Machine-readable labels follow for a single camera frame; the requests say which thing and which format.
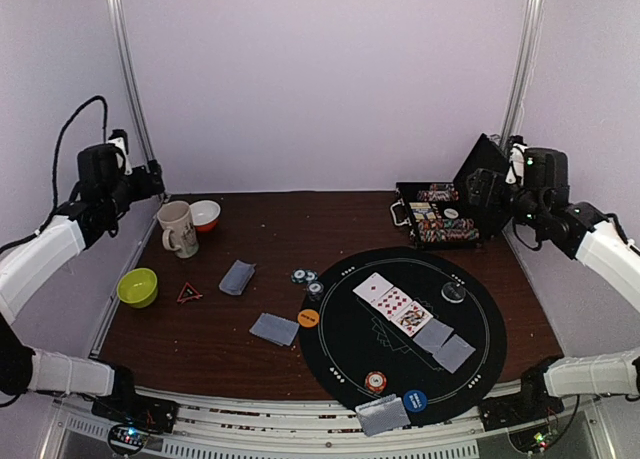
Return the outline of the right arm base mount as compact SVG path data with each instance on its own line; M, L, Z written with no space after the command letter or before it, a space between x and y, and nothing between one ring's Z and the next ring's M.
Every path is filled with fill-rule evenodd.
M480 418L486 431L509 428L542 420L564 411L560 398L545 392L523 392L488 398L479 405Z

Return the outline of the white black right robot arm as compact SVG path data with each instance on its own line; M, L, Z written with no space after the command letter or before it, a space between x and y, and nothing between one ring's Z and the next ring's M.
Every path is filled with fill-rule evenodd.
M568 258L597 273L633 308L639 306L639 249L614 213L570 200L568 158L562 151L515 144L497 168L478 167L464 177L469 204L501 213L535 233L533 250L549 241ZM551 398L582 395L639 397L639 351L549 358L521 380L512 409L535 419Z

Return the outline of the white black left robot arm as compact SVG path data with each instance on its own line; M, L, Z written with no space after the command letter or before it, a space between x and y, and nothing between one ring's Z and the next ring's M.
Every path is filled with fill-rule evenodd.
M132 204L165 192L155 160L133 167L122 129L77 155L78 180L67 201L52 191L52 208L30 235L1 248L1 391L12 402L28 392L77 394L102 400L123 423L144 412L132 372L119 366L29 347L11 328L32 296L71 259L103 235L114 237Z

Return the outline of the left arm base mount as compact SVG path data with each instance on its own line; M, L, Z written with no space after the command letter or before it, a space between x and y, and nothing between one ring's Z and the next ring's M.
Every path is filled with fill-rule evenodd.
M175 401L137 392L124 396L97 396L92 402L93 415L154 434L172 433L179 409Z

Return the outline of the purple poker chip stack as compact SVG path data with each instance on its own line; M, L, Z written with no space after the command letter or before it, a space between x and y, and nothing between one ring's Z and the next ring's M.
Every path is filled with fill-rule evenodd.
M311 301L318 301L324 295L324 285L320 281L311 281L307 284L306 291Z

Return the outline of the grey playing card deck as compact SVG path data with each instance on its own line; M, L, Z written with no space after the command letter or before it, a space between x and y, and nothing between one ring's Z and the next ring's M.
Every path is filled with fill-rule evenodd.
M255 273L255 264L236 260L219 283L219 290L230 296L240 296Z

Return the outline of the orange poker chip stack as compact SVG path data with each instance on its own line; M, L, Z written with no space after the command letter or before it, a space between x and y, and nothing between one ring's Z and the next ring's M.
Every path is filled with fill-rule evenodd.
M371 371L366 375L364 385L370 392L380 393L387 386L387 378L380 371Z

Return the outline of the blue small blind button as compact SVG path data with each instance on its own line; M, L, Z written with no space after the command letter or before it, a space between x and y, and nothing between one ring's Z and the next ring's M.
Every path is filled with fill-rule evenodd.
M428 398L421 390L409 390L403 396L403 405L408 412L420 413L428 406Z

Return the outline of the dealt card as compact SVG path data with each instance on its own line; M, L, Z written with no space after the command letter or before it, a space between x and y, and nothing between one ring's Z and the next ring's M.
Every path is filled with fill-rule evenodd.
M365 415L356 413L356 415L362 431L367 437L411 424L403 402L382 412Z

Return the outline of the orange big blind button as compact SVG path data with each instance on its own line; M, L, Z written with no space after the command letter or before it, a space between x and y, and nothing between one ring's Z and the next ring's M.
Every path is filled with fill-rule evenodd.
M304 309L298 313L297 321L303 328L313 328L319 324L320 315L314 309Z

